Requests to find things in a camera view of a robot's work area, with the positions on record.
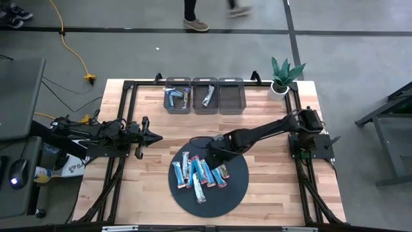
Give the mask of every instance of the white pot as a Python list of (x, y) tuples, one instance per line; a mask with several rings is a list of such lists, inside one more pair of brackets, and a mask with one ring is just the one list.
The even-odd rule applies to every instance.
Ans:
[(272, 99), (273, 101), (280, 101), (280, 100), (282, 100), (284, 97), (285, 97), (285, 95), (288, 93), (288, 91), (289, 91), (289, 86), (288, 86), (288, 88), (286, 89), (286, 91), (284, 92), (284, 93), (277, 93), (277, 92), (275, 92), (275, 90), (273, 90), (273, 84), (274, 84), (275, 82), (274, 81), (272, 81), (272, 84), (270, 85), (270, 88), (269, 88), (269, 90), (268, 90), (268, 97), (270, 98), (270, 99)]

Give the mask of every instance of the potted plant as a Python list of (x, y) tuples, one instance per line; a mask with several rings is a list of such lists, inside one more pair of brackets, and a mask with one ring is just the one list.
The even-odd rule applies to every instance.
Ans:
[(289, 85), (303, 72), (306, 63), (290, 69), (290, 63), (286, 59), (280, 68), (276, 59), (272, 57), (273, 82), (268, 91), (268, 97), (274, 101), (282, 100), (289, 91)]

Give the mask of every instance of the plastic bin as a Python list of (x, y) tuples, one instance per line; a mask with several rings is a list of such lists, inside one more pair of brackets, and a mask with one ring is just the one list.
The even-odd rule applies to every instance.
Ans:
[(222, 115), (239, 115), (246, 108), (245, 86), (243, 79), (219, 79), (219, 106)]
[[(192, 80), (193, 85), (193, 110), (198, 115), (211, 115), (219, 110), (219, 85), (215, 77), (196, 77)], [(202, 104), (207, 93), (209, 85), (214, 86), (213, 95), (209, 105), (206, 107)]]
[[(189, 77), (168, 77), (166, 79), (165, 87), (166, 88), (175, 88), (179, 92), (183, 93), (184, 88), (192, 88), (191, 86), (191, 79)], [(189, 105), (186, 109), (182, 109), (183, 107), (183, 98), (174, 97), (174, 109), (169, 108), (169, 96), (165, 93), (163, 107), (167, 110), (170, 114), (188, 114), (191, 112), (191, 94), (189, 94)]]

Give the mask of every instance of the green plant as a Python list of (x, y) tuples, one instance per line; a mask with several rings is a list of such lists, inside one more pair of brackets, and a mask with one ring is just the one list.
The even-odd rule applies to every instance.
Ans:
[(286, 58), (280, 68), (276, 59), (272, 57), (274, 91), (284, 93), (289, 84), (302, 74), (305, 65), (306, 63), (290, 69), (290, 63)]

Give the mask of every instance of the desk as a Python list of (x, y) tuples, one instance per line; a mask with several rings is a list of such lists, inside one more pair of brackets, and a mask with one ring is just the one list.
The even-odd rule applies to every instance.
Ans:
[[(31, 200), (37, 201), (37, 199), (31, 199), (31, 197), (34, 172), (39, 162), (40, 146), (40, 137), (0, 142), (0, 155), (8, 157), (7, 167), (5, 170), (2, 170), (4, 173), (0, 187), (0, 218), (17, 217), (34, 213), (29, 212), (29, 210), (34, 210), (30, 209), (29, 205)], [(28, 182), (25, 187), (21, 189), (13, 189), (9, 183), (8, 170), (10, 166), (20, 158), (28, 161)]]
[[(99, 121), (117, 117), (123, 79), (109, 79), (106, 84)], [(315, 84), (299, 81), (303, 107), (318, 110)], [(259, 141), (245, 154), (249, 168), (249, 186), (240, 205), (217, 218), (199, 218), (185, 212), (172, 198), (167, 172), (171, 159), (191, 137), (214, 136), (238, 128), (255, 128), (286, 115), (284, 101), (271, 101), (268, 87), (246, 87), (247, 108), (242, 115), (169, 115), (163, 107), (161, 86), (139, 86), (133, 120), (143, 116), (149, 129), (164, 137), (144, 149), (144, 157), (126, 159), (120, 190), (116, 224), (219, 225), (219, 226), (302, 226), (304, 218), (297, 183), (295, 162), (288, 151), (287, 134)], [(128, 93), (125, 115), (131, 93)], [(73, 219), (83, 216), (100, 195), (108, 159), (97, 158), (86, 168)], [(319, 194), (337, 217), (345, 221), (341, 196), (333, 169), (324, 160), (314, 160)], [(311, 216), (315, 218), (313, 200), (308, 197)]]

